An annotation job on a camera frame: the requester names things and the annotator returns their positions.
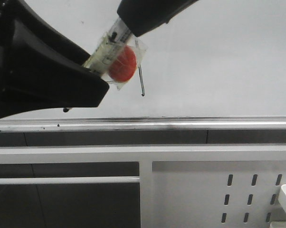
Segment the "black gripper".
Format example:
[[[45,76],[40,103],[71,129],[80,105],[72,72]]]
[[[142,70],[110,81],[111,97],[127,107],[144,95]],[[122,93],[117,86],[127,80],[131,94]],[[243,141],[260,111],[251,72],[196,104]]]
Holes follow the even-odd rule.
[[[109,84],[89,54],[23,0],[0,0],[0,119],[51,108],[94,108]]]

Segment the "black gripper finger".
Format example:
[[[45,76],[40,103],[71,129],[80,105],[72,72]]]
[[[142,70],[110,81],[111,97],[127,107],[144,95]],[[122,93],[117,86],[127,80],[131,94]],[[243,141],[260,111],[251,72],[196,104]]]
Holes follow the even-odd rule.
[[[123,0],[117,8],[117,15],[130,31],[140,37],[194,4],[195,0]]]

